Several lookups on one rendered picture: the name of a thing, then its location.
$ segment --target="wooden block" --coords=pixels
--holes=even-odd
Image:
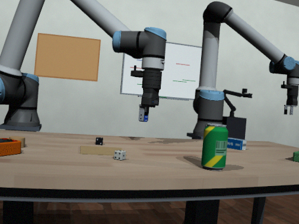
[[[14,155],[21,153],[21,141],[0,143],[0,156]]]
[[[100,147],[100,146],[80,146],[80,154],[114,156],[115,150],[122,150],[122,149],[111,148],[111,147]]]
[[[39,34],[34,74],[97,81],[101,40]]]
[[[10,139],[21,141],[21,148],[25,148],[25,138],[19,136],[11,136]]]

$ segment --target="green object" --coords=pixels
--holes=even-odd
[[[294,154],[293,154],[293,161],[294,162],[299,162],[299,152],[294,152]]]
[[[228,130],[226,125],[207,124],[203,133],[202,166],[221,171],[225,167]]]

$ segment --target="white die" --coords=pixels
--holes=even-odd
[[[114,159],[125,160],[126,159],[126,151],[124,151],[124,150],[115,150]]]

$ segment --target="orange tool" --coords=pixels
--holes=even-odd
[[[13,139],[0,139],[0,156],[21,153],[21,141]]]

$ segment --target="red line on whiteboard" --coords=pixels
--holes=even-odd
[[[184,63],[176,63],[177,65],[185,65]],[[190,66],[190,65],[186,65],[186,66]]]

